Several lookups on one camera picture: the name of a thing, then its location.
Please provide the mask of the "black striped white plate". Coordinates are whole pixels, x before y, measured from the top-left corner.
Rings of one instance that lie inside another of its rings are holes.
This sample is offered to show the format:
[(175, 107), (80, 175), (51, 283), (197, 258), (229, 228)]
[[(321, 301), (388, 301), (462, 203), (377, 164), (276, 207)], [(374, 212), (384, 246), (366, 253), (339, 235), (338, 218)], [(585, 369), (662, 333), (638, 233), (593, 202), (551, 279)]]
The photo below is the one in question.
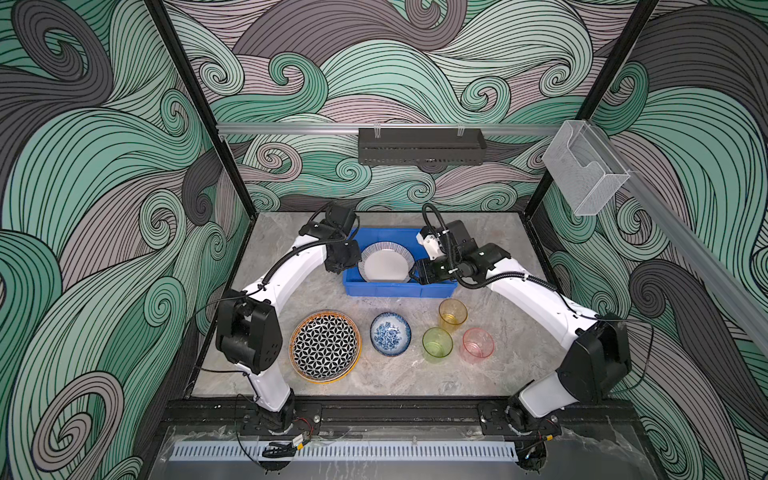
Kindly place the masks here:
[(369, 283), (407, 283), (414, 265), (412, 254), (394, 242), (377, 242), (361, 254), (358, 270)]

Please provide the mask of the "yellow transparent cup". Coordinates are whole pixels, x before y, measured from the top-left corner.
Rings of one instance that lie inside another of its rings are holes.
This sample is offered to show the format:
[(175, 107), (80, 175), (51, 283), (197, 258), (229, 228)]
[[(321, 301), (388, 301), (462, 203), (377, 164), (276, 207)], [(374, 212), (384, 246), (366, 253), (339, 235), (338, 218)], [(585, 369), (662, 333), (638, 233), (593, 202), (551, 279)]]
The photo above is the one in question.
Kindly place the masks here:
[(438, 307), (440, 327), (448, 332), (458, 330), (468, 319), (468, 309), (460, 300), (448, 298)]

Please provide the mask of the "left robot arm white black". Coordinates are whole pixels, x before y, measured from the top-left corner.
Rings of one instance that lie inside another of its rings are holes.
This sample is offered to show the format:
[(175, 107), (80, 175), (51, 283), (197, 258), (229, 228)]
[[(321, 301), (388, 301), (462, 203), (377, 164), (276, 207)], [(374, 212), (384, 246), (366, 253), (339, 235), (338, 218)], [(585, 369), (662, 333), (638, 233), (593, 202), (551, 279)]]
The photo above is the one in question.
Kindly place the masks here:
[(324, 267), (339, 274), (357, 265), (361, 259), (355, 239), (358, 228), (353, 208), (326, 204), (300, 228), (288, 251), (264, 275), (220, 299), (216, 348), (245, 375), (261, 409), (282, 413), (292, 394), (276, 365), (283, 345), (280, 311), (315, 269)]

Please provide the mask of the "yellow rim patterned plate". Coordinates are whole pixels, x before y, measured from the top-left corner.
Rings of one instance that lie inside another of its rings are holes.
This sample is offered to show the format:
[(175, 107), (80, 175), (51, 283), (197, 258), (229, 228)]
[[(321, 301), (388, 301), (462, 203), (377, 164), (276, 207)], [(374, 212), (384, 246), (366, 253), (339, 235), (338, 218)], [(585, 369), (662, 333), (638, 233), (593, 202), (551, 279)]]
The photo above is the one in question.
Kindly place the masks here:
[(289, 359), (296, 373), (313, 384), (329, 384), (347, 376), (357, 365), (362, 339), (355, 322), (336, 311), (306, 317), (289, 342)]

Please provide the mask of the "aluminium wall rail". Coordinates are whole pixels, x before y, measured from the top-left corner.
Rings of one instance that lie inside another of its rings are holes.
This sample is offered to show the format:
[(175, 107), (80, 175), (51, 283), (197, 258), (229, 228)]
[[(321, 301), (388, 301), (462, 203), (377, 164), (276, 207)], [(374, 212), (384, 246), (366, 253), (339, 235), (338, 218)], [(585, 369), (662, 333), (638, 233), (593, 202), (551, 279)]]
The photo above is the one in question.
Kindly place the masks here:
[(560, 129), (560, 124), (408, 124), (408, 123), (311, 123), (311, 122), (246, 122), (218, 123), (221, 135), (352, 135), (360, 129), (386, 128), (402, 129), (452, 129), (462, 133), (466, 129), (479, 129), (489, 136), (551, 136)]
[(676, 151), (626, 131), (594, 130), (598, 151), (626, 170), (625, 185), (698, 272), (752, 341), (767, 347), (767, 171), (764, 143), (749, 139), (760, 162), (745, 180), (728, 173), (741, 158), (710, 133), (687, 135)]

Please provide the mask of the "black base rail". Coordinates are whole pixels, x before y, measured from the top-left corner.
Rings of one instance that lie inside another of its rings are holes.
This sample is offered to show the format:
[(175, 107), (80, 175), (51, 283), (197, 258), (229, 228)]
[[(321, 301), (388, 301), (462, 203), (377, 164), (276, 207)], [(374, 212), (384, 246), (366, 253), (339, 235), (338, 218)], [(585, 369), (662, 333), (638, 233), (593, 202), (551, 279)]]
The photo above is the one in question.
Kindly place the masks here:
[(628, 401), (573, 404), (542, 419), (525, 420), (504, 396), (365, 397), (299, 395), (281, 413), (270, 413), (242, 397), (191, 398), (168, 404), (163, 426), (231, 425), (245, 435), (278, 435), (293, 427), (315, 435), (353, 427), (468, 427), (484, 435), (531, 434), (538, 438), (577, 424), (631, 423), (638, 419)]

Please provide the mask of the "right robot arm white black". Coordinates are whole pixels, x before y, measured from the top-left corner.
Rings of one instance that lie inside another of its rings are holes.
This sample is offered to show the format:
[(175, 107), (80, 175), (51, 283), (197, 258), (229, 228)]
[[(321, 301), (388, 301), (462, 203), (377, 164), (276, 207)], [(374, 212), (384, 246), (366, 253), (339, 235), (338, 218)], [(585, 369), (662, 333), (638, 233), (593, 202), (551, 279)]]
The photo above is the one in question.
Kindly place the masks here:
[(413, 280), (422, 285), (455, 281), (468, 290), (488, 289), (534, 319), (565, 350), (557, 369), (509, 398), (508, 416), (514, 428), (528, 431), (557, 410), (598, 403), (631, 373), (629, 320), (567, 298), (500, 246), (478, 245), (462, 222), (447, 222), (435, 205), (424, 204), (421, 214), (425, 225), (417, 241), (427, 256), (411, 268)]

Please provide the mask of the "clear acrylic wall holder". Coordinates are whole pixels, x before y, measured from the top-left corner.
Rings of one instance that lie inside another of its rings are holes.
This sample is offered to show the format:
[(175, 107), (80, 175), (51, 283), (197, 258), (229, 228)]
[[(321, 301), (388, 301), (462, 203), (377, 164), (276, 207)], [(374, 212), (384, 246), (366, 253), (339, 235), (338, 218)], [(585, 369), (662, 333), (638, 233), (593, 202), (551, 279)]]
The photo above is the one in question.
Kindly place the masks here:
[(576, 216), (596, 216), (630, 178), (609, 137), (585, 120), (565, 121), (543, 162)]

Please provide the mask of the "green transparent cup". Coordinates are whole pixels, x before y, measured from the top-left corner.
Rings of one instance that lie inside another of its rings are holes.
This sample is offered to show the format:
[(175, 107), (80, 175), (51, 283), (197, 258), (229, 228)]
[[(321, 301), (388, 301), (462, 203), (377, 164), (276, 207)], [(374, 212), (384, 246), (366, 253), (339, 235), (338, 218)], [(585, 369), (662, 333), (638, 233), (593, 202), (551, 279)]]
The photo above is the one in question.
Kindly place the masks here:
[(423, 356), (430, 363), (446, 360), (453, 351), (454, 342), (451, 334), (443, 328), (432, 327), (422, 336)]

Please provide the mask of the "aluminium back wall rail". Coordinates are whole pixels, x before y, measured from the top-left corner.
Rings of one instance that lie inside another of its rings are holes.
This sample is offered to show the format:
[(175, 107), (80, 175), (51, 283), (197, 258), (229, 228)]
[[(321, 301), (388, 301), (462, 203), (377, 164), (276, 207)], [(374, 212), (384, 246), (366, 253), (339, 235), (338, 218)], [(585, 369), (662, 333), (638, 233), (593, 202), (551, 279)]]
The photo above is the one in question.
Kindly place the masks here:
[(462, 133), (466, 129), (479, 129), (489, 136), (551, 136), (560, 129), (560, 124), (408, 124), (408, 123), (311, 123), (311, 122), (246, 122), (218, 123), (221, 135), (352, 135), (360, 129), (386, 128), (402, 129), (452, 129)]

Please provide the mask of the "black wall tray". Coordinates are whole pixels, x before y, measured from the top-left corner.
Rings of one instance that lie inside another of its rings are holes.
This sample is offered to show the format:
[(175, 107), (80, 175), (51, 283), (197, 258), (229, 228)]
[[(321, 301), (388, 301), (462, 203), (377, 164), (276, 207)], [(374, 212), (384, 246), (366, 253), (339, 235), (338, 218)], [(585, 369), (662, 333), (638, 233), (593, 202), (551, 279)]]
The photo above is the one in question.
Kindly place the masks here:
[(476, 128), (361, 128), (357, 140), (367, 166), (480, 165), (487, 152)]

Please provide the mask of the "aluminium right wall rail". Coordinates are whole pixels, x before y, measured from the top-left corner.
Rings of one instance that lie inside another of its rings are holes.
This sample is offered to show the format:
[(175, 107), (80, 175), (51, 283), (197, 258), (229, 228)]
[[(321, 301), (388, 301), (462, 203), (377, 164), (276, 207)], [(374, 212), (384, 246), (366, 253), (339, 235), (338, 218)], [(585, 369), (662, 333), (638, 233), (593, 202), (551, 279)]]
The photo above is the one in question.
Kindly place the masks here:
[(594, 130), (598, 151), (626, 170), (625, 185), (698, 272), (752, 341), (767, 347), (767, 171), (764, 143), (749, 139), (760, 162), (745, 180), (728, 173), (741, 158), (710, 133), (687, 135), (676, 151), (626, 131)]

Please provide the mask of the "blue white floral bowl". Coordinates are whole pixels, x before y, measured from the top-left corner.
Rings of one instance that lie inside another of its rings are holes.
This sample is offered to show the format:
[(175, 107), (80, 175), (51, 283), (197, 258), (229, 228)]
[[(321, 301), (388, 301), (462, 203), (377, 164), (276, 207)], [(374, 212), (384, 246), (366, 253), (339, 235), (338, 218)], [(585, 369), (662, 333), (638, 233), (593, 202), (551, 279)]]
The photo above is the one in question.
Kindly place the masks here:
[(377, 315), (371, 322), (369, 334), (374, 349), (388, 357), (403, 354), (412, 339), (409, 323), (394, 312)]

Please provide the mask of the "pink transparent cup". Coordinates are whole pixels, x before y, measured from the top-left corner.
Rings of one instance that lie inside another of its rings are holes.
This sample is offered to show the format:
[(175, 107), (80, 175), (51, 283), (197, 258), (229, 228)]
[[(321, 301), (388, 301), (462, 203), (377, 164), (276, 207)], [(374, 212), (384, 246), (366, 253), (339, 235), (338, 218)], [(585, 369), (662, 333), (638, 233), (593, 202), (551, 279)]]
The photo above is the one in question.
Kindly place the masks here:
[(462, 336), (461, 354), (469, 363), (479, 363), (495, 352), (495, 342), (490, 333), (481, 328), (470, 328)]

